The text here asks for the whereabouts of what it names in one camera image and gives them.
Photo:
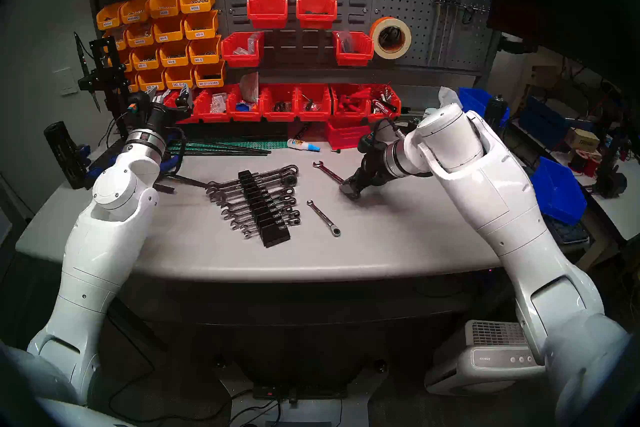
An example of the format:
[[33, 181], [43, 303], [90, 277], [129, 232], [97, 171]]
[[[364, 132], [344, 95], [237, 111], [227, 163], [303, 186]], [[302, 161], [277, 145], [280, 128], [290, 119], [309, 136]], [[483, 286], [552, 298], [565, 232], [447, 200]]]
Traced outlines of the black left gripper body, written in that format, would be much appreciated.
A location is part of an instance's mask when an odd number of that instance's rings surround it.
[[141, 117], [143, 132], [153, 132], [161, 137], [168, 137], [175, 129], [177, 122], [189, 118], [193, 113], [193, 102], [186, 99], [177, 99], [176, 105], [168, 107], [163, 103], [152, 102], [149, 99], [141, 100]]

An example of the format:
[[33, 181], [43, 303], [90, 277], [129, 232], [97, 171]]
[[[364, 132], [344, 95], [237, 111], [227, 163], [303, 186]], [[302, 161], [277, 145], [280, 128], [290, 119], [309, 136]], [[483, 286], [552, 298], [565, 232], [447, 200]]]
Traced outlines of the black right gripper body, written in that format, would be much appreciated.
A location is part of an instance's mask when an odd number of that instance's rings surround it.
[[382, 186], [389, 182], [389, 173], [384, 163], [384, 151], [364, 154], [360, 166], [350, 178], [352, 192], [362, 192], [370, 186]]

